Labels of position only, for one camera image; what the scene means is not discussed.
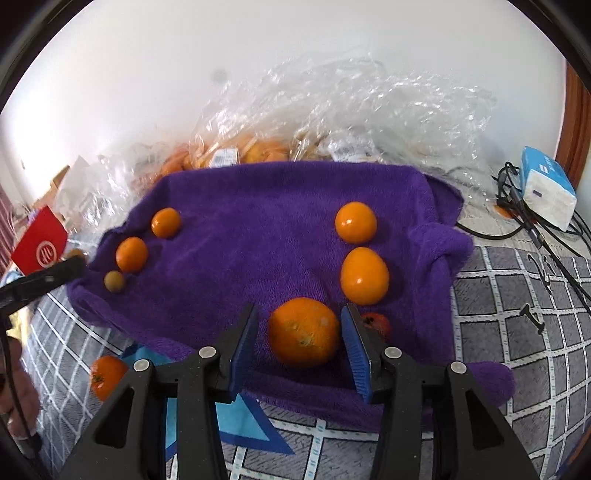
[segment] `finger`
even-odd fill
[[[35,427],[37,416],[41,411],[41,404],[39,397],[34,390],[29,390],[21,399],[22,412],[29,427],[29,432]],[[27,430],[25,429],[21,417],[17,410],[13,410],[8,421],[8,431],[13,437],[26,437]]]
[[[12,370],[21,369],[21,356],[22,356],[22,345],[17,339],[8,337],[8,347],[10,348],[10,359],[12,364]],[[0,374],[6,373],[6,367],[4,364],[4,356],[0,358]]]
[[[10,346],[10,357],[12,359],[12,369],[20,367],[22,357],[22,344],[21,342],[13,337],[8,337],[8,345]]]
[[[31,377],[23,370],[13,372],[14,386],[17,389],[17,397],[20,398],[27,390],[29,385],[32,385]],[[8,380],[4,385],[4,390],[0,393],[0,413],[8,413],[14,408],[14,399]]]

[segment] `metal screw head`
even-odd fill
[[[388,358],[400,358],[402,356],[402,350],[396,346],[386,347],[384,355]]]
[[[211,358],[216,354],[216,349],[212,346],[204,346],[199,350],[199,356],[201,358]]]
[[[466,367],[466,365],[464,365],[462,362],[453,362],[450,365],[450,368],[452,369],[452,372],[455,372],[457,374],[465,374],[466,371],[468,370],[468,368]]]
[[[141,358],[140,360],[136,360],[134,363],[134,370],[136,372],[143,372],[147,370],[150,366],[150,361],[146,360],[145,358]]]

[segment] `barcode sticker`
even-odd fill
[[[223,148],[214,153],[209,166],[211,168],[231,167],[238,165],[238,149],[237,148]]]
[[[334,161],[361,163],[371,161],[374,156],[374,149],[367,144],[344,145],[338,148],[330,148],[330,155]]]

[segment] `black cable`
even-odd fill
[[[554,264],[559,268],[559,270],[562,272],[564,277],[567,279],[567,281],[569,282],[569,284],[573,288],[576,296],[579,298],[584,309],[591,316],[591,309],[589,308],[589,305],[587,304],[587,301],[585,299],[585,297],[586,297],[588,300],[591,300],[591,295],[589,293],[587,293],[587,291],[581,286],[581,284],[579,282],[577,282],[577,280],[570,274],[570,272],[567,270],[567,268],[564,266],[564,264],[560,261],[558,256],[554,253],[554,251],[550,248],[548,242],[540,234],[540,231],[535,227],[535,225],[533,224],[533,222],[530,219],[537,221],[538,224],[540,224],[550,234],[550,236],[552,236],[558,243],[560,243],[562,246],[567,248],[574,255],[576,255],[577,257],[582,257],[582,255],[580,253],[578,253],[577,251],[575,251],[573,248],[571,248],[569,245],[567,245],[565,242],[563,242],[554,232],[552,232],[552,230],[558,230],[554,225],[552,225],[550,222],[548,222],[547,220],[545,220],[541,216],[537,215],[533,210],[531,210],[528,207],[528,205],[523,201],[522,198],[520,200],[516,199],[517,195],[515,195],[515,191],[513,191],[513,190],[516,190],[518,192],[520,192],[520,190],[517,188],[517,186],[513,182],[513,179],[511,178],[511,174],[517,174],[518,171],[519,171],[518,167],[515,167],[513,164],[511,164],[511,162],[506,162],[505,166],[499,170],[498,177],[497,178],[493,177],[498,183],[497,205],[505,207],[506,210],[509,212],[509,214],[513,217],[513,220],[515,220],[519,224],[519,227],[516,230],[514,230],[513,232],[510,232],[510,233],[507,233],[505,235],[488,235],[485,233],[480,233],[480,232],[476,232],[474,230],[471,230],[471,229],[465,227],[464,225],[461,225],[460,223],[457,223],[456,225],[460,229],[464,230],[467,233],[470,233],[474,236],[484,238],[487,240],[507,239],[507,238],[512,237],[516,233],[518,233],[520,230],[523,230],[525,228],[528,231],[528,233],[530,234],[530,236],[533,239],[535,238],[537,240],[539,247],[544,247],[546,249],[546,251],[550,255],[550,258],[552,258],[552,260],[554,261]],[[509,184],[511,184],[512,195],[508,195],[505,190],[505,186],[506,186],[507,181],[509,182]],[[521,221],[519,219],[519,217],[515,214],[514,210],[519,212],[519,214],[523,218],[523,221]],[[586,224],[586,222],[581,217],[581,215],[578,212],[575,212],[575,214],[579,217],[581,222],[583,222],[583,224],[581,224],[576,218],[574,218],[576,225],[580,228],[581,231],[578,231],[576,229],[576,227],[571,224],[572,222],[570,222],[569,227],[572,227],[572,229],[567,230],[566,233],[571,234],[571,235],[580,236],[583,239],[583,242],[585,243],[585,245],[587,246],[587,248],[591,254],[590,244],[585,239],[585,234],[586,234],[589,237],[589,239],[591,240],[591,230],[589,229],[589,226]]]
[[[5,330],[0,329],[0,343],[2,345],[2,353],[4,354],[4,367],[5,367],[5,376],[8,382],[8,388],[10,388],[10,392],[12,394],[12,399],[14,400],[14,406],[17,410],[18,417],[20,418],[22,425],[25,428],[25,432],[27,434],[27,443],[29,444],[29,448],[33,452],[36,463],[36,470],[37,473],[41,475],[41,477],[48,478],[48,475],[45,473],[45,469],[43,468],[43,463],[41,462],[41,458],[39,457],[39,452],[35,448],[33,444],[33,436],[31,435],[31,430],[29,430],[29,425],[27,424],[27,419],[25,418],[25,414],[22,410],[22,405],[20,400],[18,399],[17,395],[17,386],[14,383],[14,376],[12,374],[12,358],[10,356],[10,344],[8,343],[8,335]]]
[[[456,226],[459,229],[464,230],[466,233],[477,236],[478,238],[483,238],[484,240],[507,240],[508,238],[515,236],[516,234],[518,234],[519,232],[521,232],[523,230],[523,225],[520,225],[512,232],[505,233],[504,235],[488,235],[487,233],[476,232],[476,231],[468,228],[466,225],[462,225],[460,222],[457,222]]]
[[[556,240],[558,243],[560,243],[560,245],[562,245],[563,247],[565,247],[566,250],[570,251],[572,254],[574,254],[576,257],[582,257],[583,255],[581,255],[579,252],[577,252],[574,248],[568,246],[566,244],[566,242],[564,242],[563,240],[561,240],[560,238],[558,238],[558,235],[556,235],[551,228],[548,228],[547,226],[545,226],[543,223],[541,223],[538,220],[538,223],[544,228],[544,230],[546,230],[546,232],[548,232],[550,234],[550,236],[552,238],[554,238],[554,240]]]
[[[581,284],[579,282],[577,282],[577,280],[570,274],[570,272],[566,269],[564,264],[560,261],[560,259],[556,256],[556,254],[552,251],[552,249],[548,245],[548,242],[544,241],[543,247],[550,254],[550,257],[554,261],[554,264],[560,269],[560,271],[562,272],[564,277],[568,280],[570,286],[573,287],[573,290],[577,294],[577,297],[579,298],[581,303],[583,304],[584,309],[591,316],[591,309],[589,308],[589,305],[587,305],[587,301],[583,298],[583,296],[584,296],[584,297],[587,297],[588,300],[591,300],[591,295],[589,295],[589,293],[587,293],[587,291],[585,289],[583,289]]]

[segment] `red fruit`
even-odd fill
[[[392,333],[392,327],[384,315],[371,312],[364,313],[361,318],[363,319],[363,324],[366,328],[376,330],[385,341],[388,341],[390,333]]]

